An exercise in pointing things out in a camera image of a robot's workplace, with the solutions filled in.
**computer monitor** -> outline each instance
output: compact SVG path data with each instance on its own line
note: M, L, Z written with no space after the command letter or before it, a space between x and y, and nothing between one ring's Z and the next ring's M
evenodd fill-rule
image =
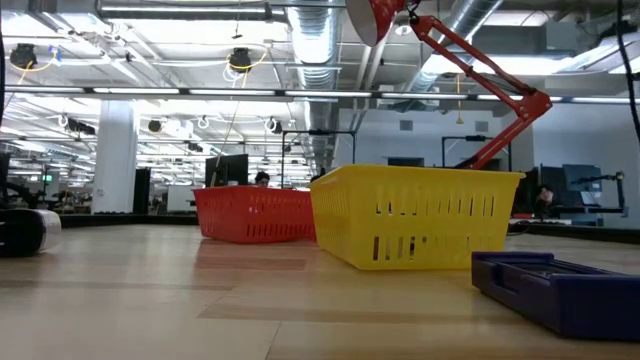
M212 184L213 174L216 174L215 184ZM205 164L205 186L227 186L229 181L238 185L249 184L249 155L227 155L207 159Z
M602 176L600 168L594 165L563 165L567 190L602 192L602 181L588 181L589 178Z

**ductwork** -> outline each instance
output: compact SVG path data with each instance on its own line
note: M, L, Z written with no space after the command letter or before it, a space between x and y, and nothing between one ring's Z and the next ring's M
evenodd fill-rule
M337 57L339 10L320 7L293 7L287 9L292 27L291 44L296 62L312 65L332 65ZM298 69L300 86L307 90L331 90L336 88L334 69ZM305 102L307 129L336 130L338 107L331 102ZM311 139L311 149L316 170L329 167L336 136Z
M445 21L445 25L459 36L469 39L489 16L502 4L503 0L456 0L451 8L451 15ZM438 42L445 41L444 35L440 35ZM406 86L406 91L422 93L431 89L441 74L429 71L429 57L427 56L422 69L415 74L411 82Z

